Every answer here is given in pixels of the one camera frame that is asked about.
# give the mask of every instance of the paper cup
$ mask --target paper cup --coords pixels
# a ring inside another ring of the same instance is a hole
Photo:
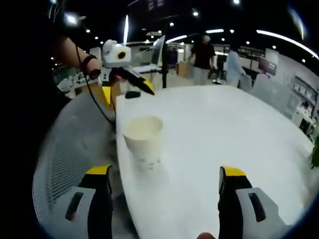
[[[155,116],[141,116],[124,128],[124,139],[143,170],[152,170],[160,162],[163,122]]]

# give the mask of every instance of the white table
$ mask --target white table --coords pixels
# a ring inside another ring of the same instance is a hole
[[[123,128],[144,114],[164,122],[161,165],[141,173]],[[239,167],[279,206],[286,224],[303,211],[300,165],[312,143],[261,100],[229,86],[164,89],[155,96],[117,98],[119,166],[141,239],[195,239],[219,233],[219,167]]]

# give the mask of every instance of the bracelet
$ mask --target bracelet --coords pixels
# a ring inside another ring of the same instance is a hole
[[[81,63],[81,70],[83,71],[83,74],[87,75],[88,72],[87,72],[87,66],[89,64],[89,62],[92,60],[92,59],[97,59],[96,56],[94,55],[88,55],[87,57],[85,57],[84,61]]]

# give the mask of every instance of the person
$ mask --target person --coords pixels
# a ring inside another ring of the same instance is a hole
[[[66,66],[81,68],[88,75],[102,67],[101,61],[90,57],[67,37],[63,8],[58,7],[59,3],[59,0],[21,1],[18,7],[12,6],[15,19],[10,22],[10,32],[3,43],[2,53],[6,57],[1,95],[5,102],[2,136],[4,148],[9,150],[10,159],[16,164],[14,175],[11,175],[14,180],[6,181],[10,188],[8,201],[15,202],[8,207],[16,213],[11,212],[7,221],[17,228],[26,228],[24,236],[32,238],[47,238],[38,225],[32,200],[38,151],[60,111],[70,102],[55,85],[51,57]],[[81,66],[76,47],[85,65]]]
[[[208,73],[210,69],[216,66],[215,50],[212,45],[209,44],[210,37],[208,35],[202,35],[200,42],[195,44],[191,50],[189,60],[195,56],[194,63],[194,85],[206,85],[208,79]]]
[[[239,48],[240,45],[237,42],[232,43],[226,60],[226,83],[236,88],[238,87],[240,78],[246,75],[238,55]]]

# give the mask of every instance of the black ceiling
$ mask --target black ceiling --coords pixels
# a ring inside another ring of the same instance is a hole
[[[319,61],[311,54],[295,45],[270,36],[256,33],[257,29],[277,33],[293,39],[314,52],[319,52],[319,17],[317,0],[240,0],[236,5],[233,0],[164,0],[171,5],[178,16],[154,22],[150,17],[144,24],[135,21],[127,8],[133,0],[68,0],[67,10],[86,16],[83,21],[85,29],[70,30],[70,37],[82,48],[90,49],[100,45],[100,41],[115,39],[123,41],[123,29],[126,14],[130,17],[130,32],[128,41],[150,40],[146,36],[148,31],[167,30],[167,37],[190,35],[206,30],[222,28],[224,33],[211,34],[212,43],[227,43],[232,37],[239,37],[244,45],[250,41],[250,47],[258,49],[277,46],[277,50],[284,55],[301,62],[306,60],[306,66],[319,74]],[[288,9],[294,9],[302,19],[307,35],[304,40],[289,14]],[[199,16],[192,15],[192,9],[198,11]],[[183,39],[190,42],[196,35]]]

